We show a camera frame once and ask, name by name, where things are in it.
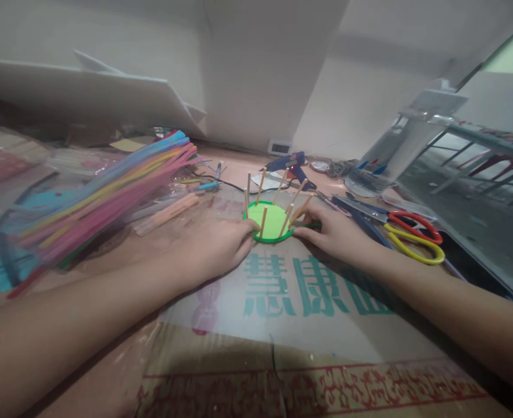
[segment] bamboo skewer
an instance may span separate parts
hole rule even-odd
[[[304,201],[303,205],[297,209],[297,211],[295,212],[295,214],[293,215],[293,218],[291,219],[291,222],[289,223],[289,227],[291,228],[291,224],[293,224],[295,222],[295,220],[297,220],[298,217],[301,216],[301,214],[303,213],[303,211],[306,209],[308,203],[310,202],[310,200],[313,198],[314,196],[314,193],[313,194],[310,194],[308,197],[307,197],[307,200]]]
[[[245,218],[249,218],[249,192],[245,188]]]
[[[266,176],[266,167],[262,171],[262,180],[260,180],[260,187],[258,188],[258,196],[256,197],[256,204],[260,201],[260,193],[262,193],[262,186],[264,185],[264,176]]]
[[[278,191],[275,192],[275,196],[274,196],[274,199],[272,201],[272,204],[275,204],[275,200],[278,198],[279,192],[281,191],[281,186],[284,185],[284,181],[287,178],[288,174],[289,174],[289,167],[285,169],[284,176],[282,177],[281,182],[279,183]]]
[[[264,233],[264,224],[266,223],[266,213],[268,213],[268,205],[264,206],[264,213],[262,214],[262,225],[260,225],[260,239]]]
[[[303,190],[303,187],[305,186],[305,184],[307,183],[307,179],[303,180],[303,182],[301,183],[301,185],[299,186],[299,190],[297,190],[297,193],[295,193],[295,197],[293,198],[293,200],[291,201],[291,203],[295,203],[295,199],[297,199],[297,196],[299,195],[299,193],[301,192],[301,190]]]
[[[284,225],[281,227],[281,232],[279,233],[279,237],[278,238],[281,238],[284,235],[285,225],[287,225],[287,221],[289,220],[289,215],[291,215],[291,211],[292,210],[293,210],[293,203],[290,204],[289,207],[287,208],[287,213],[285,215]]]

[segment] plastic bottle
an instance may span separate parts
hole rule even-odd
[[[447,87],[422,91],[413,103],[399,111],[392,126],[349,172],[347,188],[364,197],[381,194],[432,139],[451,125],[453,113],[467,100]]]

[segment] red pattern print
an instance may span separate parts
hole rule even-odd
[[[451,360],[144,375],[138,417],[307,417],[484,398]]]

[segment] red scissors handle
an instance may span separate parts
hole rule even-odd
[[[419,231],[419,230],[417,230],[417,229],[407,225],[405,222],[403,222],[398,217],[411,218],[414,221],[417,221],[419,224],[421,224],[422,226],[427,228],[427,230],[431,233],[433,238],[431,238],[431,237],[421,233],[421,231]],[[425,239],[427,241],[430,241],[430,242],[432,242],[432,243],[434,243],[436,245],[442,244],[442,236],[440,235],[438,230],[434,226],[432,226],[429,223],[429,221],[427,221],[422,216],[415,215],[415,214],[412,214],[412,213],[409,213],[409,212],[389,212],[388,219],[390,221],[393,221],[393,222],[397,223],[399,226],[404,228],[406,231],[412,233],[415,236],[418,236],[419,238],[423,238],[423,239]]]

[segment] scissors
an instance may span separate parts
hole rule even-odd
[[[409,212],[391,212],[386,209],[359,202],[356,199],[346,199],[340,196],[336,196],[335,201],[341,201],[369,218],[380,222],[388,231],[388,238],[394,242],[396,247],[414,260],[428,265],[441,264],[444,261],[444,251],[439,247],[439,244],[442,244],[442,236],[438,230],[422,216]],[[394,228],[389,224],[390,222],[396,223],[407,232]],[[424,226],[430,236],[423,234],[412,226],[417,224]],[[401,242],[400,237],[431,249],[435,255],[434,258],[425,258],[411,251],[404,243]]]

